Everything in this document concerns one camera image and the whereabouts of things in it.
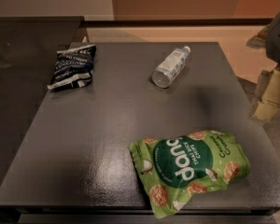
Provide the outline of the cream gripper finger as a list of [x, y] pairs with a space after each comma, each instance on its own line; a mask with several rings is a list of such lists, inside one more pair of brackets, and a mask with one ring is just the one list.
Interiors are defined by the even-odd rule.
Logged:
[[280, 64], [271, 72], [262, 70], [252, 102], [251, 116], [269, 121], [280, 110]]
[[266, 38], [269, 32], [269, 25], [263, 27], [256, 35], [248, 39], [246, 45], [253, 49], [264, 49], [266, 47]]

